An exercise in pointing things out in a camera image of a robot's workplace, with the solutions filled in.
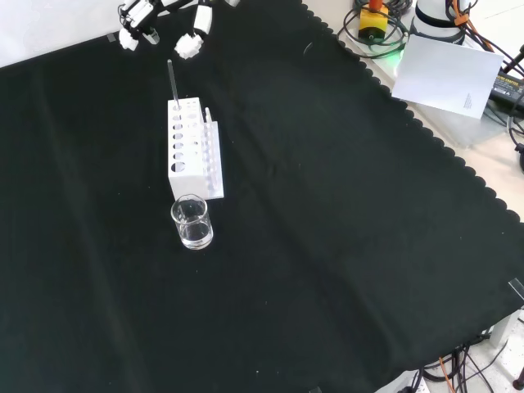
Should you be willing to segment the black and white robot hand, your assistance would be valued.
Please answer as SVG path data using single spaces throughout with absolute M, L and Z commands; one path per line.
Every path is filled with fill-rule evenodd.
M 196 56 L 210 33 L 213 22 L 213 6 L 215 1 L 125 1 L 118 6 L 121 29 L 118 41 L 124 50 L 134 51 L 140 38 L 145 38 L 150 44 L 157 45 L 160 36 L 154 25 L 163 12 L 176 12 L 183 8 L 195 6 L 193 26 L 190 33 L 182 35 L 174 50 L 184 60 Z

